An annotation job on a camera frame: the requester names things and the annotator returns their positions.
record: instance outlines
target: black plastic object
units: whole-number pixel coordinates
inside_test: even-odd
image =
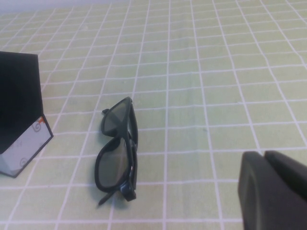
[[[245,152],[238,194],[245,230],[307,229],[307,167],[276,151]]]
[[[0,52],[0,173],[11,177],[53,138],[43,111],[38,65],[37,55]],[[31,127],[39,134],[29,134]]]
[[[107,193],[98,205],[105,203],[116,191],[120,191],[127,201],[134,200],[138,168],[136,154],[138,127],[132,99],[126,97],[111,109],[104,110],[103,113],[105,115],[101,123],[101,131],[104,135],[113,138],[101,149],[95,163],[95,183],[99,190]],[[121,150],[124,149],[126,158],[124,165],[120,165],[123,161],[122,155],[120,157],[113,155],[113,151],[121,147]],[[107,160],[113,162],[114,166],[106,165]]]
[[[0,52],[0,154],[42,114],[37,55]]]

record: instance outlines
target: glasses frame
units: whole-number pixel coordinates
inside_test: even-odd
[[[120,104],[124,104],[126,107],[122,121],[120,121],[112,113],[112,110]],[[117,191],[120,191],[127,201],[134,200],[136,199],[135,189],[138,169],[138,161],[136,154],[138,147],[138,127],[135,112],[133,109],[132,99],[130,97],[126,97],[120,102],[118,102],[116,105],[114,105],[111,109],[104,110],[103,113],[105,115],[101,122],[101,131],[104,135],[113,138],[100,150],[95,163],[94,177],[96,186],[102,192],[107,193],[107,195],[100,200],[98,205],[102,205],[103,203],[105,203]],[[105,130],[106,118],[109,116],[113,116],[114,119],[117,119],[118,125],[111,130]],[[123,175],[120,177],[120,179],[114,186],[105,187],[100,183],[99,180],[99,164],[102,156],[107,151],[114,150],[119,146],[121,138],[123,138],[126,142],[128,166]]]

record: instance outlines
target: printed design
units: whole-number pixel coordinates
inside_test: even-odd
[[[20,166],[21,166],[21,167],[24,167],[24,165],[25,165],[27,162],[28,162],[27,158],[22,158],[22,159],[20,160]]]
[[[45,123],[43,117],[40,117],[40,118],[37,120],[37,123],[32,125],[32,128],[33,128],[34,132],[37,133],[37,132],[40,131],[40,129],[41,129],[40,123]]]

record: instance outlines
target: orange logo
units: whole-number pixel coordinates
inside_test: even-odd
[[[39,120],[38,120],[38,123],[40,124],[40,123],[42,123],[42,122],[45,123],[43,117],[40,117]]]

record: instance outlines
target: white grid line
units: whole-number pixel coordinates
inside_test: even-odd
[[[280,31],[280,33],[283,35],[283,37],[285,38],[286,42],[288,43],[288,45],[291,47],[292,51],[294,53],[296,53],[296,55],[298,55],[298,57],[300,58],[301,62],[304,64],[306,70],[306,63],[304,61],[304,59],[302,58],[302,56],[296,51],[296,49],[294,49],[294,47],[292,46],[291,42],[288,40],[288,37],[284,34],[283,30],[280,28],[279,24],[276,22],[276,20],[273,18],[272,14],[270,13],[270,11],[266,8],[266,6],[263,4],[262,1],[260,1],[261,4],[263,5],[264,9],[266,10],[267,14],[270,16],[270,18],[272,18],[272,20],[274,21],[274,23],[276,24],[278,30]]]
[[[238,7],[239,7],[239,9],[240,9],[240,11],[241,11],[241,13],[242,13],[242,16],[244,17],[245,22],[247,23],[247,20],[246,20],[244,14],[243,14],[243,12],[242,12],[242,9],[240,8],[240,5],[238,4],[238,2],[236,2],[236,3],[237,3],[237,5],[238,5]],[[273,71],[272,71],[272,69],[271,69],[271,67],[270,67],[270,64],[269,64],[268,59],[267,59],[267,57],[264,55],[264,53],[263,53],[261,47],[259,46],[258,41],[257,41],[256,37],[254,36],[254,34],[253,34],[253,32],[252,32],[252,30],[251,30],[251,28],[250,28],[250,26],[249,26],[248,23],[247,23],[247,26],[248,26],[248,28],[249,28],[249,30],[250,30],[250,32],[251,32],[251,35],[253,36],[253,39],[254,39],[255,42],[256,42],[256,45],[257,45],[258,49],[260,50],[261,54],[262,54],[263,57],[265,58],[265,61],[266,61],[266,64],[267,64],[267,66],[268,66],[268,68],[269,68],[270,74],[271,74],[271,76],[273,77],[274,81],[276,82],[276,86],[277,86],[277,88],[278,88],[278,91],[279,91],[279,93],[281,94],[281,96],[282,96],[282,98],[283,98],[283,101],[285,102],[285,104],[286,104],[286,106],[287,106],[287,108],[288,108],[288,110],[289,110],[289,112],[290,112],[290,114],[291,114],[291,117],[292,117],[293,121],[295,122],[295,125],[296,125],[296,127],[297,127],[297,130],[299,131],[299,134],[300,134],[302,140],[304,141],[304,144],[307,146],[306,138],[305,138],[305,136],[304,136],[304,134],[303,134],[303,132],[302,132],[302,130],[301,130],[301,128],[300,128],[300,126],[299,126],[297,120],[296,120],[296,117],[295,117],[295,115],[294,115],[294,113],[293,113],[293,111],[292,111],[292,109],[291,109],[291,107],[290,107],[290,105],[289,105],[289,103],[288,103],[288,101],[287,101],[287,99],[286,99],[286,97],[285,97],[285,95],[284,95],[284,93],[283,93],[283,91],[282,91],[280,85],[279,85],[278,80],[276,79],[276,77],[275,77],[275,75],[274,75],[274,73],[273,73]]]
[[[54,33],[54,35],[52,36],[52,38],[46,43],[46,45],[44,46],[44,48],[43,48],[43,50],[40,52],[40,54],[42,54],[42,53],[45,51],[45,49],[46,49],[46,48],[48,47],[48,45],[50,44],[50,41],[52,41],[52,39],[54,38],[54,36],[57,34],[57,32],[60,30],[60,28],[64,25],[65,21],[68,19],[69,15],[70,15],[71,13],[72,13],[72,10],[68,13],[67,17],[63,20],[62,24],[58,27],[57,31]],[[84,20],[80,23],[79,29],[82,27],[82,25],[83,25],[85,19],[86,19],[86,17],[85,17]],[[64,52],[62,53],[61,57],[58,59],[58,62],[57,62],[57,64],[56,64],[56,66],[54,67],[54,70],[57,69],[57,67],[59,66],[59,64],[60,64],[60,62],[62,61],[64,55],[66,54],[67,50],[69,49],[71,43],[72,43],[73,40],[75,39],[75,36],[77,35],[78,31],[75,32],[75,34],[74,34],[74,36],[72,37],[72,39],[70,40],[68,46],[66,47],[66,49],[65,49]],[[48,75],[47,80],[46,80],[46,83],[49,82],[51,75],[52,75],[52,72],[50,72],[50,74]]]
[[[193,183],[237,183],[238,179],[196,179],[185,181],[160,181],[160,182],[137,182],[137,185],[164,185],[164,184],[193,184]],[[42,188],[68,188],[68,184],[51,184],[51,185],[31,185],[28,189],[42,189]],[[96,187],[96,184],[72,184],[71,187]],[[0,190],[21,190],[23,186],[0,186]]]
[[[31,38],[25,43],[25,45],[24,45],[23,48],[21,49],[21,51],[20,51],[21,53],[23,52],[24,48],[25,48],[28,44],[30,44],[30,41],[31,41],[32,38],[37,34],[38,30],[40,30],[40,29],[49,21],[49,19],[54,15],[54,12],[55,12],[55,9],[54,9],[53,12],[50,14],[50,16],[47,18],[47,20],[46,20],[44,23],[42,23],[42,24],[40,25],[40,27],[38,27],[38,28],[36,29],[35,33],[32,34]]]
[[[219,222],[219,219],[214,218],[195,218],[195,219],[166,219],[167,223],[207,223],[207,222]],[[224,223],[230,222],[230,223],[241,223],[242,219],[239,218],[226,218],[222,220]],[[162,223],[163,219],[115,219],[112,220],[112,223]],[[55,223],[54,220],[15,220],[12,221],[11,224],[53,224]],[[108,224],[108,220],[104,219],[79,219],[79,220],[61,220],[60,224]]]
[[[34,17],[36,16],[36,13],[37,13],[37,12],[35,12],[35,13],[33,14],[33,16],[32,16],[26,23],[24,23],[24,25],[23,25],[23,27],[22,27],[21,29],[23,29],[23,28],[29,23],[29,21],[30,21],[32,18],[34,18]],[[15,35],[12,36],[12,37],[10,38],[10,40],[8,40],[8,42],[7,42],[2,48],[5,48],[5,47],[8,45],[8,43],[10,43],[10,42],[16,37],[16,35],[18,34],[18,31],[19,31],[19,30],[16,30]]]
[[[229,49],[229,47],[228,47],[228,45],[227,45],[227,40],[226,40],[224,31],[223,31],[223,28],[222,28],[222,25],[221,25],[221,22],[220,22],[220,19],[219,19],[219,15],[218,15],[218,11],[217,11],[217,10],[216,10],[216,17],[217,17],[217,20],[218,20],[218,22],[219,22],[220,29],[221,29],[222,36],[223,36],[223,40],[224,40],[224,42],[225,42],[226,49],[227,49],[227,52],[228,52],[228,55],[229,55],[229,58],[230,58],[230,61],[231,61],[231,66],[232,66],[233,73],[234,73],[234,76],[235,76],[235,79],[236,79],[236,83],[237,83],[237,86],[238,86],[238,89],[239,89],[239,93],[240,93],[240,97],[241,97],[241,100],[242,100],[242,104],[243,104],[243,106],[244,106],[244,109],[245,109],[245,112],[246,112],[246,115],[247,115],[247,118],[248,118],[248,123],[249,123],[249,125],[250,125],[250,129],[251,129],[252,135],[253,135],[253,137],[254,137],[256,147],[257,147],[257,149],[259,150],[259,149],[260,149],[260,145],[259,145],[259,142],[258,142],[258,139],[257,139],[257,135],[256,135],[256,132],[255,132],[255,129],[254,129],[254,127],[253,127],[253,123],[252,123],[252,120],[251,120],[251,117],[250,117],[250,114],[249,114],[247,105],[246,105],[246,103],[245,103],[244,94],[243,94],[243,92],[242,92],[242,88],[241,88],[241,85],[240,85],[240,82],[239,82],[239,79],[238,79],[238,76],[237,76],[237,73],[236,73],[235,62],[234,62],[233,59],[232,59],[232,55],[231,55],[230,49]]]
[[[164,165],[163,165],[163,206],[162,206],[162,230],[166,230],[167,219],[167,152],[168,152],[168,89],[169,89],[169,56],[170,56],[170,28],[171,28],[171,0],[168,3],[168,34],[167,34],[167,64],[166,64],[166,96],[165,96],[165,127],[164,127]]]
[[[144,52],[144,53],[163,53],[163,51],[154,51],[154,52]],[[285,51],[285,52],[267,52],[267,55],[270,54],[292,54],[293,52],[291,51]],[[250,53],[250,54],[232,54],[232,57],[240,57],[240,56],[255,56],[255,55],[260,55],[260,53]],[[111,57],[112,55],[94,55],[94,56],[90,56],[91,58],[107,58],[107,57]],[[127,54],[116,54],[115,56],[128,56]],[[226,58],[229,57],[229,55],[224,55],[224,56],[214,56],[214,57],[204,57],[204,58],[199,58],[199,60],[208,60],[208,59],[218,59],[218,58]],[[80,59],[84,59],[85,57],[67,57],[67,58],[62,58],[62,60],[80,60]],[[42,62],[50,62],[50,61],[56,61],[58,59],[48,59],[48,60],[42,60],[40,61],[40,63]],[[189,61],[197,61],[198,59],[189,59]],[[178,63],[178,62],[186,62],[187,60],[177,60],[177,61],[170,61],[170,63]],[[139,66],[139,65],[152,65],[152,64],[164,64],[165,62],[146,62],[146,63],[138,63],[138,64],[119,64],[119,65],[111,65],[113,67],[123,67],[123,66]]]
[[[287,12],[291,12],[291,11],[280,11],[278,13],[287,13]],[[179,13],[179,14],[172,14],[172,16],[183,16],[185,14],[188,14],[188,13]],[[268,15],[267,13],[253,13],[253,14],[245,14],[246,16],[250,16],[250,15]],[[155,17],[152,17],[152,16],[149,16],[150,19],[152,18],[163,18],[165,17],[166,15],[162,15],[162,16],[155,16]],[[230,15],[230,16],[221,16],[219,17],[220,19],[228,19],[228,18],[237,18],[237,17],[240,17],[240,15]],[[140,20],[140,19],[143,19],[143,17],[140,17],[140,18],[133,18],[131,20]],[[194,21],[195,22],[201,22],[201,21],[206,21],[206,20],[213,20],[213,19],[216,19],[216,17],[211,17],[211,18],[203,18],[203,19],[195,19]],[[45,22],[45,20],[42,20],[42,21],[37,21],[37,22],[31,22],[30,21],[31,18],[29,19],[28,23],[42,23],[42,22]],[[276,20],[277,22],[283,22],[283,21],[297,21],[298,19],[278,19]],[[112,20],[112,21],[108,21],[108,22],[121,22],[122,20]],[[183,22],[188,22],[188,23],[191,23],[192,20],[188,20],[188,19],[183,19],[183,20],[178,20],[178,21],[172,21],[170,22],[171,24],[176,24],[176,23],[183,23]],[[264,22],[271,22],[271,21],[259,21],[259,22],[250,22],[250,24],[253,24],[253,23],[264,23]],[[22,25],[24,23],[13,23],[13,25]],[[155,25],[155,24],[161,24],[161,23],[150,23],[149,25]],[[140,25],[129,25],[129,26],[126,26],[126,28],[132,28],[132,27],[139,27]],[[46,26],[45,28],[57,28],[57,26]],[[27,29],[36,29],[35,25],[33,27],[28,27]],[[9,32],[18,32],[22,30],[21,29],[18,29],[18,30],[8,30]],[[171,29],[171,31],[176,31],[176,30],[182,30],[182,28],[180,29]],[[69,34],[71,32],[59,32],[59,34]]]
[[[166,75],[156,76],[157,78],[166,77]],[[146,78],[152,78],[152,76],[144,76],[144,77],[138,77],[139,79],[146,79]],[[112,78],[108,79],[108,81],[118,81],[118,80],[133,80],[136,79],[136,77],[132,78]],[[96,81],[104,81],[104,79],[93,79],[93,80],[78,80],[77,82],[83,83],[83,82],[96,82]],[[279,83],[294,83],[294,82],[306,82],[307,79],[299,79],[299,80],[280,80]],[[60,81],[60,82],[53,82],[53,83],[42,83],[41,85],[61,85],[61,84],[68,84],[73,83],[74,81]],[[253,83],[241,83],[241,86],[246,85],[268,85],[268,84],[274,84],[274,81],[261,81],[261,82],[253,82]],[[211,88],[227,88],[227,87],[235,87],[237,84],[229,84],[229,85],[208,85],[204,86],[205,89],[211,89]],[[201,89],[200,86],[194,86],[189,88],[181,88],[181,89],[169,89],[169,91],[183,91],[187,89]],[[166,90],[151,90],[151,91],[136,91],[136,93],[147,93],[147,92],[166,92]],[[112,93],[103,93],[103,95],[121,95],[126,94],[127,92],[112,92]],[[90,94],[90,95],[71,95],[70,97],[83,97],[83,96],[98,96],[98,94]],[[66,98],[67,96],[59,96],[59,97],[43,97],[44,99],[52,99],[52,98]]]
[[[109,8],[108,8],[106,14],[104,15],[104,19],[103,19],[103,21],[101,22],[100,28],[101,28],[102,25],[104,24],[105,19],[106,19],[107,15],[108,15],[108,12],[109,12],[110,9],[111,9],[111,4],[109,5]],[[99,33],[99,30],[97,31],[96,36],[95,36],[95,38],[94,38],[92,44],[94,44],[95,40],[97,39],[98,33]],[[89,53],[91,52],[91,50],[92,50],[92,48],[90,48],[90,49],[88,50],[87,56],[89,55]],[[81,68],[80,71],[78,72],[77,77],[76,77],[76,80],[79,78],[79,75],[80,75],[81,70],[82,70],[82,68]],[[75,84],[76,84],[76,81],[75,81],[75,83],[73,84],[73,86],[72,86],[72,88],[71,88],[71,90],[70,90],[70,92],[69,92],[69,95],[73,92],[73,89],[74,89]],[[68,98],[66,99],[64,105],[62,106],[62,109],[61,109],[60,114],[63,113],[63,111],[64,111],[64,109],[65,109],[65,106],[66,106],[67,102],[68,102]],[[90,123],[90,125],[89,125],[89,127],[88,127],[88,131],[91,129],[91,126],[92,126],[92,123],[93,123],[93,117],[92,117],[91,123]],[[58,116],[58,118],[57,118],[57,120],[56,120],[56,122],[55,122],[55,124],[54,124],[54,127],[57,126],[57,123],[58,123],[59,119],[60,119],[60,115]],[[85,149],[85,145],[86,145],[87,139],[88,139],[88,134],[86,134],[86,137],[85,137],[85,139],[84,139],[83,146],[82,146],[82,149],[81,149],[81,151],[80,151],[79,156],[81,156],[81,155],[83,154],[83,151],[84,151],[84,149]],[[76,165],[75,165],[75,168],[74,168],[74,170],[73,170],[73,173],[72,173],[72,176],[71,176],[71,179],[70,179],[69,186],[68,186],[68,188],[67,188],[67,190],[66,190],[66,194],[65,194],[65,197],[64,197],[64,200],[63,200],[61,209],[60,209],[60,211],[59,211],[59,215],[58,215],[58,218],[57,218],[57,223],[56,223],[56,225],[55,225],[55,230],[57,230],[58,227],[59,227],[59,221],[61,220],[61,217],[62,217],[64,208],[65,208],[65,205],[66,205],[66,203],[67,203],[67,201],[68,201],[69,192],[70,192],[70,190],[71,190],[71,185],[72,185],[73,180],[74,180],[74,178],[75,178],[75,175],[76,175],[76,173],[77,173],[77,170],[78,170],[78,167],[79,167],[79,163],[80,163],[80,159],[81,159],[81,158],[79,157],[79,158],[78,158],[78,161],[77,161],[77,163],[76,163]]]
[[[287,5],[290,6],[290,7],[292,8],[292,10],[297,14],[297,16],[298,16],[305,24],[307,24],[306,20],[298,13],[298,12],[300,12],[300,10],[296,10],[296,9],[291,5],[291,3],[289,3],[288,0],[285,0],[285,1],[287,2]]]
[[[293,20],[275,20],[276,22],[287,22],[287,21],[298,21],[298,19],[293,19]],[[267,22],[274,22],[273,20],[272,21],[262,21],[262,22],[253,22],[253,23],[249,23],[249,24],[259,24],[259,23],[267,23]],[[246,23],[238,23],[238,24],[234,24],[234,25],[246,25]],[[138,26],[127,26],[126,28],[131,28],[131,27],[140,27],[140,26],[144,26],[144,25],[138,25]],[[229,27],[229,26],[232,26],[231,24],[230,25],[222,25],[222,27]],[[212,28],[219,28],[220,26],[218,25],[215,25],[215,26],[205,26],[205,27],[197,27],[197,30],[199,29],[212,29]],[[288,29],[283,29],[284,31],[291,31],[291,30],[297,30],[297,29],[300,29],[300,28],[305,28],[305,27],[296,27],[296,28],[288,28]],[[172,32],[176,32],[176,31],[186,31],[188,30],[189,28],[181,28],[181,29],[171,29]],[[92,32],[92,31],[97,31],[96,29],[93,29],[93,30],[87,30],[87,32]],[[266,30],[263,30],[263,31],[255,31],[254,33],[256,34],[261,34],[261,33],[265,33],[265,32],[277,32],[277,31],[280,31],[280,30],[269,30],[269,31],[266,31]],[[75,31],[75,32],[56,32],[57,35],[60,35],[60,34],[72,34],[72,33],[77,33],[79,32],[78,30]],[[146,32],[146,34],[155,34],[155,33],[166,33],[167,31],[156,31],[156,32]],[[46,33],[46,34],[39,34],[39,35],[53,35],[54,33]],[[230,36],[230,35],[247,35],[247,34],[250,34],[248,32],[241,32],[241,33],[229,33],[229,34],[225,34],[226,36]],[[125,35],[122,35],[122,37],[129,37],[131,35],[142,35],[142,33],[132,33],[132,34],[125,34]],[[198,38],[207,38],[207,37],[219,37],[219,36],[222,36],[222,35],[212,35],[212,36],[198,36]],[[22,36],[17,36],[17,37],[29,37],[27,35],[22,35]],[[116,38],[118,37],[118,35],[104,35],[104,36],[98,36],[100,38]],[[179,40],[179,39],[185,39],[185,38],[193,38],[193,37],[189,37],[189,36],[185,36],[185,37],[181,37],[181,38],[173,38],[173,39],[170,39],[170,41],[176,41],[176,40]],[[89,38],[75,38],[74,41],[78,41],[78,40],[86,40],[86,39],[89,39]],[[57,41],[70,41],[71,39],[59,39],[59,40],[50,40],[49,42],[57,42]],[[32,43],[32,42],[29,42],[28,41],[28,44],[40,44],[40,43],[45,43],[45,42],[35,42],[35,43]]]
[[[150,4],[151,4],[151,1],[149,0],[147,14],[146,14],[146,19],[145,19],[145,26],[144,26],[144,31],[143,31],[143,38],[142,38],[142,42],[141,42],[141,49],[140,49],[140,54],[139,54],[139,60],[138,60],[138,64],[137,64],[136,74],[135,74],[135,78],[134,78],[134,85],[133,85],[133,89],[132,89],[132,96],[131,96],[132,100],[134,99],[134,94],[135,94],[137,80],[138,80],[138,75],[139,75],[139,67],[140,67],[140,64],[141,64],[142,54],[144,53],[143,52],[143,46],[144,46],[144,39],[145,39],[145,34],[146,34],[146,27],[147,27],[147,22],[148,22],[148,15],[149,15]]]

